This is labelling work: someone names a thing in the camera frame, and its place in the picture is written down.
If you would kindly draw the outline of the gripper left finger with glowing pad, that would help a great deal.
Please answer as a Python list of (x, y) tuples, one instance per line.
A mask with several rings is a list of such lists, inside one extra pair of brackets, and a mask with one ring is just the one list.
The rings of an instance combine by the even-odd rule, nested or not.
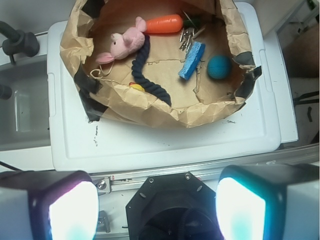
[(2, 240), (92, 240), (98, 216), (98, 190), (85, 171), (0, 174)]

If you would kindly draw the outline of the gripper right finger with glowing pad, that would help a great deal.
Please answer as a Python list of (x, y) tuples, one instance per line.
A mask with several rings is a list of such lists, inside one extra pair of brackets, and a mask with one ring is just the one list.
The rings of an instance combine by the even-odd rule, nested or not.
[(229, 165), (219, 177), (215, 208), (226, 240), (318, 240), (317, 165)]

